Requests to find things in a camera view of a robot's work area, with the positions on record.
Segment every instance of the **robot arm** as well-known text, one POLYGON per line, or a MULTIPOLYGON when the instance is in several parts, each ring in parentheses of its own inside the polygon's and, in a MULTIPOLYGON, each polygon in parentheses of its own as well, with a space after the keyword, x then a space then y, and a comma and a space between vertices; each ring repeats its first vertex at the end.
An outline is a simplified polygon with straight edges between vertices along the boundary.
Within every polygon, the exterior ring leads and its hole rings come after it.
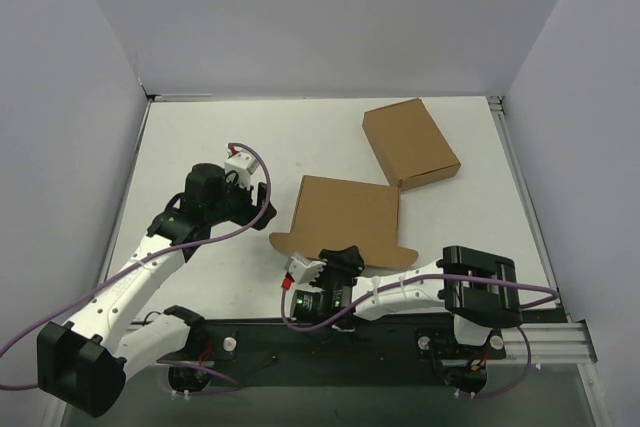
MULTIPOLYGON (((56 397, 99 416, 120 395, 127 379, 160 357, 184 347, 193 325, 204 319, 171 307, 151 325, 125 335, 134 317, 162 283, 189 261, 198 246, 141 260, 171 246, 206 240, 211 228, 231 221, 247 225, 263 208, 266 186, 258 185, 252 202, 251 174, 256 159, 231 151, 225 167, 198 164, 187 175, 185 190, 155 217, 138 248, 123 266, 132 270, 97 294, 63 325, 49 322, 37 339, 38 385, 56 397)), ((276 215, 268 205, 253 224, 263 229, 276 215)))
POLYGON ((425 274, 454 274, 515 282, 511 259, 466 247, 443 249, 443 258, 408 272, 361 277, 364 261, 357 247, 320 253, 320 261, 295 254, 285 269, 293 283, 308 282, 315 291, 298 289, 293 296, 291 316, 319 322, 351 302, 368 296, 356 305, 352 321, 374 321, 388 314, 415 309, 444 307, 454 314, 453 329, 459 344, 481 346, 493 329, 522 324, 517 291, 492 285, 471 285, 464 281, 419 280, 425 274))

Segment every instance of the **cardboard flap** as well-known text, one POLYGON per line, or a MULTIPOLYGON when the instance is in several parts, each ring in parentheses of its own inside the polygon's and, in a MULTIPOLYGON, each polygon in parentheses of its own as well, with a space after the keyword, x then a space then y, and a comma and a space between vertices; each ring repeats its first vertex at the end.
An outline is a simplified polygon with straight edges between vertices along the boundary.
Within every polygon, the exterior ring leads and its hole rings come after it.
POLYGON ((290 233, 273 233, 271 245, 291 255, 318 258, 322 249, 357 245, 371 267, 406 268, 418 258, 398 247, 397 187, 305 176, 290 233))

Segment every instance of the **white wall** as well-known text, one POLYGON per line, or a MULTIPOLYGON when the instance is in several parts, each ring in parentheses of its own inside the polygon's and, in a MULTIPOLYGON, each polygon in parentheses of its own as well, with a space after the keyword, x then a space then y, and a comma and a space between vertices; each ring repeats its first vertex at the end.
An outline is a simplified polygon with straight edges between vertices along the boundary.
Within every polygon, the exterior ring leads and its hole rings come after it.
POLYGON ((557 0, 98 0, 151 93, 503 94, 557 0))
MULTIPOLYGON (((0 343, 95 282, 144 108, 95 0, 0 0, 0 343)), ((35 381, 34 336, 0 379, 35 381)), ((46 398, 0 392, 0 424, 46 398)))
POLYGON ((616 425, 640 418, 640 0, 560 0, 506 116, 616 425))

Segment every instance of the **cardboard box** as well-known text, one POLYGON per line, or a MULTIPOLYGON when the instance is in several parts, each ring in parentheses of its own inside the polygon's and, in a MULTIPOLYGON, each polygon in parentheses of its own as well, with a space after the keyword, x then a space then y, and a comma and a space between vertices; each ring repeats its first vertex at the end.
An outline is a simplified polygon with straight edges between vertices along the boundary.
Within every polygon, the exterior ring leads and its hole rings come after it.
POLYGON ((404 269, 418 253, 398 247, 399 210, 397 187, 305 175, 291 232, 273 233, 269 241, 278 252, 309 259, 322 249, 357 245, 365 265, 404 269))
POLYGON ((460 169, 420 99, 365 112, 362 128, 389 185, 402 191, 453 177, 460 169))

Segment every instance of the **white table surface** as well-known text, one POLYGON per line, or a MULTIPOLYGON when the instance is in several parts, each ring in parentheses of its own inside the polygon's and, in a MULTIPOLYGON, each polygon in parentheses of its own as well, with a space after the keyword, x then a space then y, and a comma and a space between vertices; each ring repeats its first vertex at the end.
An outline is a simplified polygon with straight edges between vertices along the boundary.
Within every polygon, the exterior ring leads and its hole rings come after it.
MULTIPOLYGON (((151 105, 125 203, 109 275, 136 248, 194 164, 222 165, 227 142, 265 159, 278 215, 262 232, 202 247, 155 293, 140 317, 174 304, 207 318, 279 316, 285 256, 270 232, 287 232, 304 174, 386 184, 362 131, 367 110, 406 99, 160 102, 151 105)), ((457 154, 457 176, 402 194, 399 245, 419 253, 416 266, 460 244, 510 257, 518 281, 548 286, 507 159, 484 97, 423 99, 457 154)), ((254 178, 262 180, 261 173, 254 178)), ((237 228, 217 226, 212 235, 237 228)), ((521 292, 522 302, 540 294, 521 292)))

